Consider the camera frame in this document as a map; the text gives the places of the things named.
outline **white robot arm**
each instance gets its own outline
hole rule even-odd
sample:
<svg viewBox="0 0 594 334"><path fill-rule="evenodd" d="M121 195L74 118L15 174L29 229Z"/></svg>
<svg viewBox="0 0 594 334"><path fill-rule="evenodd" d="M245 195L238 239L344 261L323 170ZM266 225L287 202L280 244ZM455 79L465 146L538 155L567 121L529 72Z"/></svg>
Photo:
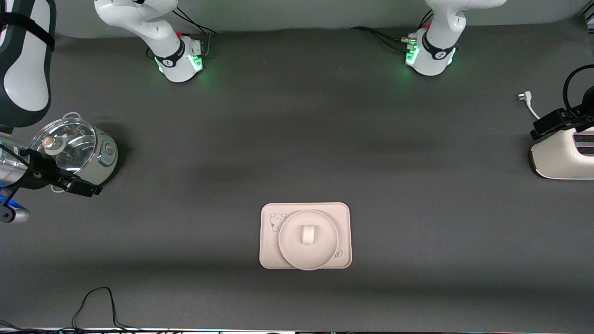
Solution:
<svg viewBox="0 0 594 334"><path fill-rule="evenodd" d="M425 0L434 12L431 27L409 34L406 64L418 73L441 74L450 65L456 42L466 28L463 10L500 7L507 0Z"/></svg>
<svg viewBox="0 0 594 334"><path fill-rule="evenodd" d="M0 21L0 132L10 133L39 122L49 110L56 4L0 0Z"/></svg>
<svg viewBox="0 0 594 334"><path fill-rule="evenodd" d="M101 20L142 38L155 54L159 70L170 81L180 83L203 69L203 59L200 41L178 37L161 18L177 5L178 0L95 0Z"/></svg>

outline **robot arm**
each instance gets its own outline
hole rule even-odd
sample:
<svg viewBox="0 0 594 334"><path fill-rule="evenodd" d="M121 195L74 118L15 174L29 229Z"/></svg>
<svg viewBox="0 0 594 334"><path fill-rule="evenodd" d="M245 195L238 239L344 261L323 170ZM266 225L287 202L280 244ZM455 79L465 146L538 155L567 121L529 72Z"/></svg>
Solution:
<svg viewBox="0 0 594 334"><path fill-rule="evenodd" d="M134 33L155 54L159 70L173 82L184 82L202 70L202 45L178 37L161 17L173 11L178 0L95 0L95 10L105 23Z"/></svg>
<svg viewBox="0 0 594 334"><path fill-rule="evenodd" d="M568 99L568 88L573 77L579 72L592 68L594 68L594 64L582 66L567 77L565 85L563 85L565 108L552 111L533 123L534 130L530 134L534 140L563 130L575 128L577 132L582 132L594 127L594 87L586 90L582 104L579 106L572 107Z"/></svg>
<svg viewBox="0 0 594 334"><path fill-rule="evenodd" d="M47 185L86 197L99 195L102 189L58 168L51 157L0 136L0 222L20 223L29 219L29 210L12 197L19 188L36 190Z"/></svg>
<svg viewBox="0 0 594 334"><path fill-rule="evenodd" d="M454 47L466 28L463 10L495 8L507 0L425 0L434 12L431 27L421 28L406 40L415 41L410 46L406 64L423 75L439 75L456 51Z"/></svg>
<svg viewBox="0 0 594 334"><path fill-rule="evenodd" d="M54 0L0 0L0 124L4 132L39 122L51 100Z"/></svg>

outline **black cable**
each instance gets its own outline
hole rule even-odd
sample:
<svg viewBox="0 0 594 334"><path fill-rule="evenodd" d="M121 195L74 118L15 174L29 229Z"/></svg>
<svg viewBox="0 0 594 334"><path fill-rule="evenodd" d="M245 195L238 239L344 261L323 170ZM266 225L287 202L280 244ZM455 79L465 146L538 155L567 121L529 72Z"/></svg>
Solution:
<svg viewBox="0 0 594 334"><path fill-rule="evenodd" d="M398 52L401 52L401 51L402 51L401 49L399 49L399 48L397 48L397 47L393 46L392 44L388 43L388 41L386 41L385 39L383 39L383 38L382 38L382 36L384 35L384 33L380 33L379 31L378 31L378 32L374 32L373 30L375 30L375 29L371 29L371 28L368 28L369 30L368 30L368 29L363 29L363 28L366 28L366 27L354 27L354 28L351 28L351 29L355 29L355 30L363 30L363 31L368 31L368 32L370 32L370 33L371 33L373 36L377 37L377 39L379 39L379 40L380 40L380 42L382 42L382 43L383 43L384 45L386 45L388 48L390 48L390 49L392 49L392 50L395 50L395 51L398 51Z"/></svg>
<svg viewBox="0 0 594 334"><path fill-rule="evenodd" d="M582 15L586 15L586 13L587 13L589 10L591 10L591 9L592 9L592 7L594 7L594 2L593 2L592 4L590 4L590 5L588 6L588 8L586 8L586 9L585 9L585 10L582 12Z"/></svg>
<svg viewBox="0 0 594 334"><path fill-rule="evenodd" d="M134 329L138 329L138 328L136 328L136 327L132 327L132 326L130 326L130 325L123 324L123 323L121 323L121 322L119 322L119 321L118 321L118 315L117 315L117 313L116 313L116 311L115 311L115 302L113 301L113 294L112 294L112 291L111 291L111 289L110 289L110 288L108 288L107 286L101 286L100 288L92 289L91 291L89 291L89 292L88 292L88 293L87 293L87 294L84 296L84 298L83 298L83 302L80 304L80 307L78 308L78 311L76 311L76 313L74 313L74 315L72 316L72 320L71 320L71 323L70 323L70 324L71 324L71 326L72 326L72 328L78 328L78 327L77 327L77 325L76 325L76 320L77 320L77 318L78 318L78 315L79 315L79 314L81 313L81 311L83 310L83 308L84 308L84 303L87 301L87 298L89 297L89 295L90 295L90 294L92 294L93 292L95 292L95 291L97 291L97 290L101 290L101 289L105 289L105 290L107 290L107 291L108 291L108 293L109 293L109 299L110 299L110 301L111 301L111 306L112 306L112 321L113 321L113 325L114 325L114 326L116 326L116 327L118 327L118 328L120 328L120 329L123 329L123 330L127 330L127 329L126 329L126 327L127 327L127 328L134 328Z"/></svg>
<svg viewBox="0 0 594 334"><path fill-rule="evenodd" d="M179 7L176 7L176 8L177 8L177 10L178 10L178 11L180 11L180 12L181 12L181 13L182 13L184 16L186 16L186 17L187 17L187 18L188 18L190 21L192 21L192 23L194 23L194 24L195 24L195 25L196 25L198 28L200 28L200 30L202 30L202 28L204 28L204 29L206 29L206 30L212 31L212 33L214 33L214 34L217 34L217 32L216 32L216 31L214 31L214 30L212 30L211 28L207 28L207 27L205 27L205 26L201 26L201 25L199 25L198 23L194 22L194 20L192 20L192 18L191 18L191 17L190 17L188 14L186 14L186 13L185 13L185 12L184 12L184 11L183 11L181 8L179 8Z"/></svg>
<svg viewBox="0 0 594 334"><path fill-rule="evenodd" d="M197 26L197 27L198 27L198 29L200 29L200 31L201 31L203 34L206 34L206 31L204 31L204 29L202 29L202 26L201 26L201 25L197 24L196 22L192 21L191 19L187 19L187 18L185 18L185 17L181 16L181 14L180 14L180 13L178 13L178 12L176 12L176 11L173 11L173 13L174 13L175 15L177 15L178 17L180 17L182 20L184 20L184 21L186 21L186 22L188 22L188 23L190 23L190 24L193 24L193 25Z"/></svg>
<svg viewBox="0 0 594 334"><path fill-rule="evenodd" d="M565 104L565 108L567 109L567 111L569 111L569 113L571 113L571 116L577 118L584 125L594 127L594 122L590 122L578 116L577 112L569 104L568 98L569 84L571 83L573 77L575 77L576 74L578 74L579 72L582 72L583 70L587 70L589 68L594 68L594 64L582 66L576 69L575 71L571 72L571 74L567 77L567 79L565 80L565 84L563 85L563 104Z"/></svg>
<svg viewBox="0 0 594 334"><path fill-rule="evenodd" d="M423 27L423 24L425 24L427 21L429 21L429 19L432 18L432 17L433 17L433 10L430 10L421 19L421 23L419 23L419 29L421 29L421 27Z"/></svg>
<svg viewBox="0 0 594 334"><path fill-rule="evenodd" d="M381 31L379 31L377 29L373 29L373 28L369 28L369 27L361 27L361 26L359 26L359 27L352 27L351 29L368 31L368 32L370 32L372 34L380 35L381 37L386 38L386 39L389 39L389 40L395 40L395 41L398 41L398 42L400 41L399 38L396 38L394 36L390 36L390 35L385 34L385 33L381 32Z"/></svg>
<svg viewBox="0 0 594 334"><path fill-rule="evenodd" d="M0 14L4 14L6 12L6 0L0 0ZM0 36L5 33L5 29L8 29L8 26L2 22L0 24Z"/></svg>
<svg viewBox="0 0 594 334"><path fill-rule="evenodd" d="M16 332L10 332L10 333L43 333L43 334L52 334L52 333L59 333L61 331L65 331L65 330L69 330L70 328L65 327L65 328L61 328L58 330L43 330L43 329L35 329L35 328L20 328L17 326L14 326L13 324L11 324L10 322L6 321L6 320L2 320L0 319L0 324L4 327L9 327L12 329L15 329Z"/></svg>
<svg viewBox="0 0 594 334"><path fill-rule="evenodd" d="M425 21L423 21L423 22L421 23L421 27L420 27L420 28L423 28L423 26L424 26L424 25L426 25L426 24L427 24L427 22L429 22L429 20L430 20L432 17L433 17L433 13L432 13L431 15L429 15L429 17L428 17L428 18L427 18Z"/></svg>
<svg viewBox="0 0 594 334"><path fill-rule="evenodd" d="M171 331L167 331L167 332L157 332L155 333L154 330L137 330L134 333L146 333L146 334L182 334L182 333L192 333L192 332L196 332L196 333L200 333L197 330L188 330L186 332L171 332ZM123 329L83 329L83 328L78 328L78 329L74 329L74 328L62 328L62 329L57 329L57 330L43 330L43 329L38 329L38 328L22 328L22 330L0 330L1 334L113 334L113 333L120 333L120 334L126 334L126 333L132 333L129 330L123 330Z"/></svg>
<svg viewBox="0 0 594 334"><path fill-rule="evenodd" d="M211 28L208 28L208 27L205 27L205 26L202 26L202 25L200 25L200 24L196 23L194 20L192 20L192 18L191 18L191 17L190 17L188 14L186 14L186 13L185 13L183 10L181 10L181 8L177 7L177 10L178 10L178 11L180 11L180 12L181 12L181 13L182 13L182 14L183 14L185 17L184 17L184 16L181 16L181 15L180 15L179 13L177 13L176 11L173 11L173 13L174 13L175 15L177 15L177 16L178 16L178 17L180 17L180 18L182 18L182 19L183 19L183 20L185 20L186 22L189 22L189 23L191 23L191 24L195 25L196 27L198 27L198 29L200 29L200 31L202 31L202 33L206 34L206 31L204 31L204 29L206 29L206 30L208 30L208 31L211 31L211 32L212 32L212 33L214 33L214 34L217 34L217 32L216 32L216 31L214 31L214 30L212 30Z"/></svg>
<svg viewBox="0 0 594 334"><path fill-rule="evenodd" d="M152 56L152 57L151 57L151 56L149 55L149 51L151 51L151 49L150 49L150 48L147 48L146 52L144 53L144 54L145 54L145 56L146 56L148 59L154 59L154 56Z"/></svg>

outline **white robot body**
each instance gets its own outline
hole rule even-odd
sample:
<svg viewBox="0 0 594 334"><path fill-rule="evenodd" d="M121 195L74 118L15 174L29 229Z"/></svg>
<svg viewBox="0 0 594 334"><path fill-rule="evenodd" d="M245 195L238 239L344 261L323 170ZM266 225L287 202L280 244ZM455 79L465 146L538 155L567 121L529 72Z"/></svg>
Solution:
<svg viewBox="0 0 594 334"><path fill-rule="evenodd" d="M535 171L549 179L594 179L594 128L555 133L530 151Z"/></svg>
<svg viewBox="0 0 594 334"><path fill-rule="evenodd" d="M434 12L429 29L421 28L409 34L414 45L409 45L406 65L428 76L441 74L452 62L456 42L466 28L463 10L494 8L507 0L425 0Z"/></svg>
<svg viewBox="0 0 594 334"><path fill-rule="evenodd" d="M155 54L159 70L172 82L188 81L203 69L202 45L189 37L178 37L161 18L174 10L178 0L95 0L95 10L106 24L134 33Z"/></svg>

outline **plate lid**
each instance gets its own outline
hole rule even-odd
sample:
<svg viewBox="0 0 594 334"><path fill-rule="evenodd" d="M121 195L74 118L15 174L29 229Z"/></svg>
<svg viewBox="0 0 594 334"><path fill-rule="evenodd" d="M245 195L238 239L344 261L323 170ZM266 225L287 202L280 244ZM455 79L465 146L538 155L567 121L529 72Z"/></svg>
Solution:
<svg viewBox="0 0 594 334"><path fill-rule="evenodd" d="M52 156L59 168L77 173L95 153L96 134L81 118L62 118L45 126L29 148Z"/></svg>
<svg viewBox="0 0 594 334"><path fill-rule="evenodd" d="M297 211L280 228L280 252L301 270L322 268L336 253L338 243L334 221L321 211Z"/></svg>

